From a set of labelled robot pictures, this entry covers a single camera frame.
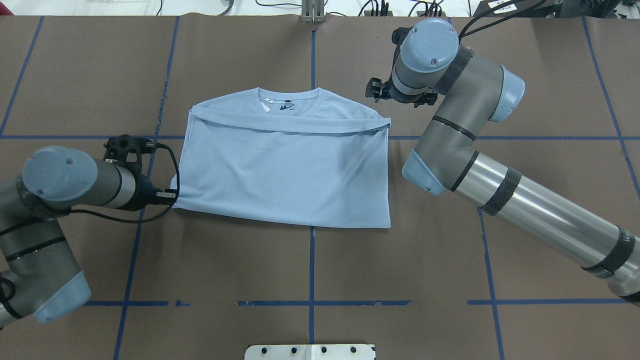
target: light blue shirt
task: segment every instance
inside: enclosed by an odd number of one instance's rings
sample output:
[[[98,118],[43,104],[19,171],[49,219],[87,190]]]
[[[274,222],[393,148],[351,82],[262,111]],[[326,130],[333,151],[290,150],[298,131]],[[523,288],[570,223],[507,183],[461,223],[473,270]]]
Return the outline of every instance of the light blue shirt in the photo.
[[[388,228],[389,126],[375,110],[320,88],[255,88],[201,102],[189,111],[174,207]]]

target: light blue joint cap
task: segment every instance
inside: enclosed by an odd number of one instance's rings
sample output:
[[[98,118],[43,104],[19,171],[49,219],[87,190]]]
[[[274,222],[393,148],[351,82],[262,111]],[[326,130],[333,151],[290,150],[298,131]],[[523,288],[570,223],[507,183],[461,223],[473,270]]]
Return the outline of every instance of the light blue joint cap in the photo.
[[[27,189],[45,200],[70,201],[84,195],[98,178],[95,160],[62,146],[38,149],[22,169]]]
[[[402,45],[400,57],[415,72],[436,72],[448,66],[458,54],[458,34],[442,19],[417,23]]]
[[[40,306],[33,316],[40,323],[50,322],[85,305],[91,297],[84,272],[79,272]]]
[[[489,119],[489,121],[493,122],[503,122],[504,119],[511,115],[513,110],[518,106],[518,104],[520,104],[525,88],[524,80],[514,75],[504,66],[500,67],[502,67],[503,73],[502,93],[500,94],[498,106],[496,107],[493,116]]]
[[[445,189],[436,175],[433,175],[431,169],[429,169],[422,158],[420,158],[420,155],[415,152],[415,149],[411,150],[409,158],[406,160],[406,163],[404,163],[402,175],[405,179],[433,195],[440,195]]]

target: gray robot arm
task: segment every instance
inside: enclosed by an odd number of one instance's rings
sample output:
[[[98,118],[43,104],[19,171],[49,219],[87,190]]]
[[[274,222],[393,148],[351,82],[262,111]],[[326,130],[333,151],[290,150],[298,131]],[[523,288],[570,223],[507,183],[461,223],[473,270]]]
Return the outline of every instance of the gray robot arm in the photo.
[[[105,161],[76,149],[44,147],[20,176],[0,182],[0,250],[10,267],[0,274],[0,327],[30,314],[49,322],[89,300],[84,274],[56,220],[72,206],[132,211],[166,204],[168,211],[175,202],[177,192],[154,188],[140,174],[141,155],[156,143],[123,135],[106,147]],[[136,161],[127,161],[130,153]]]
[[[404,30],[389,81],[383,85],[372,79],[367,96],[418,105],[431,89],[445,95],[404,164],[405,178],[435,195],[445,189],[460,194],[541,239],[605,279],[614,294],[640,306],[640,250],[633,234],[473,148],[487,120],[501,122],[518,105],[524,82],[459,45],[446,21],[428,19]],[[388,93],[374,95],[382,86]]]

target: black band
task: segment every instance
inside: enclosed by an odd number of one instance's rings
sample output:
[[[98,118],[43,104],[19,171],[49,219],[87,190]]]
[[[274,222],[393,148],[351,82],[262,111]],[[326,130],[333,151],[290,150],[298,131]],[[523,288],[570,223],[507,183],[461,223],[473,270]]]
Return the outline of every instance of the black band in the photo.
[[[621,296],[620,298],[626,302],[640,302],[640,291],[635,294]]]
[[[458,176],[458,180],[456,180],[456,182],[453,184],[453,186],[451,187],[451,191],[454,192],[456,191],[456,189],[458,188],[458,186],[460,186],[460,183],[462,183],[462,180],[465,178],[465,176],[467,176],[467,174],[469,173],[469,169],[471,169],[471,167],[474,165],[474,163],[476,162],[476,159],[478,158],[478,155],[480,155],[480,152],[478,150],[476,150],[474,152],[474,155],[469,159],[469,162],[467,163],[467,166],[465,167],[464,170],[462,170],[462,174],[460,174],[460,176]]]
[[[485,213],[494,216],[507,204],[516,191],[522,174],[513,168],[507,168],[507,174],[489,201],[481,208]]]
[[[460,125],[456,124],[455,122],[451,122],[443,117],[439,117],[437,115],[435,115],[433,118],[433,120],[437,121],[437,122],[441,122],[443,124],[445,124],[446,126],[449,126],[451,128],[453,128],[455,131],[461,133],[462,135],[465,135],[467,138],[470,138],[471,141],[475,141],[476,140],[476,136],[473,135],[469,130],[465,129],[464,127],[461,127]]]
[[[618,229],[620,230],[618,241],[614,245],[613,249],[611,249],[609,255],[594,266],[582,268],[584,271],[590,272],[591,275],[595,277],[605,279],[613,276],[616,273],[616,270],[629,260],[631,253],[634,251],[636,237],[620,226],[618,226]]]
[[[118,184],[118,190],[116,190],[116,192],[113,194],[113,196],[104,204],[100,204],[98,206],[105,206],[106,204],[109,204],[111,201],[113,201],[113,199],[116,198],[116,196],[118,196],[118,194],[120,193],[120,190],[122,189],[122,173],[120,172],[120,169],[117,166],[114,166],[116,168],[116,171],[118,172],[118,178],[120,178],[120,183]]]
[[[9,287],[11,288],[11,293],[9,295],[4,294],[4,289],[2,289],[3,283],[9,285]],[[0,274],[0,304],[4,306],[4,309],[7,313],[9,313],[9,315],[13,316],[16,319],[21,319],[23,316],[18,314],[13,306],[9,304],[9,300],[11,300],[13,296],[15,296],[15,285],[11,282],[11,280],[2,277],[2,274]]]
[[[451,90],[451,87],[458,80],[460,74],[462,74],[462,71],[465,70],[465,67],[467,67],[469,60],[471,60],[473,55],[474,52],[473,50],[471,50],[471,48],[460,46],[458,48],[456,57],[453,58],[453,61],[451,62],[451,64],[449,64],[449,67],[444,72],[440,80],[438,80],[438,83],[433,87],[433,89],[442,95],[447,95],[447,92]]]
[[[44,248],[46,248],[47,246],[53,245],[55,243],[59,243],[61,241],[66,241],[67,239],[64,236],[60,236],[59,238],[55,238],[53,240],[49,240],[49,241],[45,241],[43,243],[39,243],[38,245],[26,248],[22,251],[18,251],[14,254],[11,254],[9,256],[6,257],[7,261],[13,261],[16,260],[17,258],[20,258],[22,256],[25,256],[26,254],[30,254],[32,252],[38,251],[38,250],[42,250]]]

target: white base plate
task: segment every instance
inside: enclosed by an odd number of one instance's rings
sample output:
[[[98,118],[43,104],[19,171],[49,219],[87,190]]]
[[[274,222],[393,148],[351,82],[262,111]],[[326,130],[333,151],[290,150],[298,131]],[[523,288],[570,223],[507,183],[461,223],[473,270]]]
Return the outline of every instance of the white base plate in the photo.
[[[376,346],[333,345],[253,345],[244,360],[375,360]]]

